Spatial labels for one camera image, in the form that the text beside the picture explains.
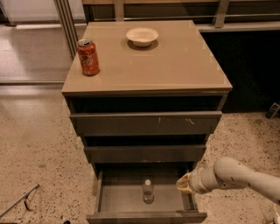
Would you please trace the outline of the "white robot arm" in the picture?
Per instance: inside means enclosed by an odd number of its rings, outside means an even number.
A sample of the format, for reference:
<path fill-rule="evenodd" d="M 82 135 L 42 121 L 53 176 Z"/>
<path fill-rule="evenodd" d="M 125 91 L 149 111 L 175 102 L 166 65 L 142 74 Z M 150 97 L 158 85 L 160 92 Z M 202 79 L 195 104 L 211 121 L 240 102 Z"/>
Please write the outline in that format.
<path fill-rule="evenodd" d="M 183 193 L 199 194 L 248 187 L 280 205 L 279 177 L 254 171 L 231 157 L 219 158 L 211 167 L 186 173 L 176 187 Z"/>

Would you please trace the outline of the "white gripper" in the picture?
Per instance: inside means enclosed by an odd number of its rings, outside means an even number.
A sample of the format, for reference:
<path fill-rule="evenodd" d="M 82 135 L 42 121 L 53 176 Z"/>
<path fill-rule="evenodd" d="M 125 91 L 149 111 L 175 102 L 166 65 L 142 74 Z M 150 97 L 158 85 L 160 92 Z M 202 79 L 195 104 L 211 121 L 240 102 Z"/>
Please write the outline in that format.
<path fill-rule="evenodd" d="M 213 167 L 194 169 L 192 172 L 183 175 L 177 183 L 176 187 L 182 193 L 192 193 L 193 190 L 199 194 L 210 193 L 219 186 Z"/>

